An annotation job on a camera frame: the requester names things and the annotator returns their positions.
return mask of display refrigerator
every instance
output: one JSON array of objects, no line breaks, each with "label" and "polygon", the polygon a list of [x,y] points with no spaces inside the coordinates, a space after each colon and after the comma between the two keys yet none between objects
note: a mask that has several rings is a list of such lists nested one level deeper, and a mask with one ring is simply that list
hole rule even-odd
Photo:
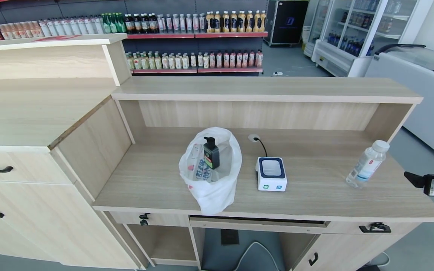
[{"label": "display refrigerator", "polygon": [[324,23],[327,18],[327,11],[329,10],[329,4],[331,0],[319,0],[313,13],[312,22],[310,25],[309,39],[306,41],[306,47],[304,48],[304,54],[308,57],[312,56],[316,41],[321,38],[322,30],[324,29]]},{"label": "display refrigerator", "polygon": [[385,46],[375,53],[365,77],[391,78],[423,96],[403,127],[434,149],[434,51],[415,44]]},{"label": "display refrigerator", "polygon": [[432,0],[333,0],[311,60],[337,77],[363,77],[377,48],[413,43]]}]

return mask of white plastic bag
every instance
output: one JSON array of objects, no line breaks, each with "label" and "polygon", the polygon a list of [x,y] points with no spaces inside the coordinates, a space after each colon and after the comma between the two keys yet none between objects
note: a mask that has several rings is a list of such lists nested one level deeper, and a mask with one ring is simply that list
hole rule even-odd
[{"label": "white plastic bag", "polygon": [[[215,138],[219,148],[220,165],[214,170],[203,159],[203,145],[207,142],[204,137]],[[234,202],[241,165],[239,142],[227,129],[207,128],[191,141],[179,161],[179,170],[203,215],[217,214]]]}]

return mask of plastic water bottle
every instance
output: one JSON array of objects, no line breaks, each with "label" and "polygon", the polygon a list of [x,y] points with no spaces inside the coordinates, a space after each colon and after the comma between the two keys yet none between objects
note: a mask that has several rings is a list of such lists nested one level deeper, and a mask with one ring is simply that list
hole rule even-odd
[{"label": "plastic water bottle", "polygon": [[353,171],[346,177],[346,183],[354,188],[365,187],[369,178],[386,159],[388,149],[390,149],[390,145],[386,141],[376,140],[371,147],[363,152]]}]

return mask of bottle cap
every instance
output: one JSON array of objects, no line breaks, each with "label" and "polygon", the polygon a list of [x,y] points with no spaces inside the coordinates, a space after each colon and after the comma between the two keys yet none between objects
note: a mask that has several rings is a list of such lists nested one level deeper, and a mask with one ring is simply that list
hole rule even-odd
[{"label": "bottle cap", "polygon": [[372,147],[377,152],[387,152],[390,149],[390,145],[383,140],[376,140]]}]

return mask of drawer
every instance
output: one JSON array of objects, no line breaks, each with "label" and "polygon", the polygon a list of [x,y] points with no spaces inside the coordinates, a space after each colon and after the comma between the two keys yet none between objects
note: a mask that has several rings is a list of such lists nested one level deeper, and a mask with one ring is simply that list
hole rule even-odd
[{"label": "drawer", "polygon": [[325,221],[230,218],[226,216],[191,216],[190,225],[195,228],[225,228],[228,230],[259,230],[279,233],[323,233]]},{"label": "drawer", "polygon": [[0,151],[0,181],[72,183],[49,152]]},{"label": "drawer", "polygon": [[176,226],[188,227],[188,215],[178,214],[155,214],[155,213],[133,213],[133,212],[110,212],[116,223],[140,225],[140,221],[145,220],[148,225],[153,226]]},{"label": "drawer", "polygon": [[[420,222],[382,222],[391,230],[391,234],[408,234],[420,225]],[[369,230],[373,222],[343,222],[331,221],[324,233],[348,233],[348,234],[367,234],[363,230]]]}]

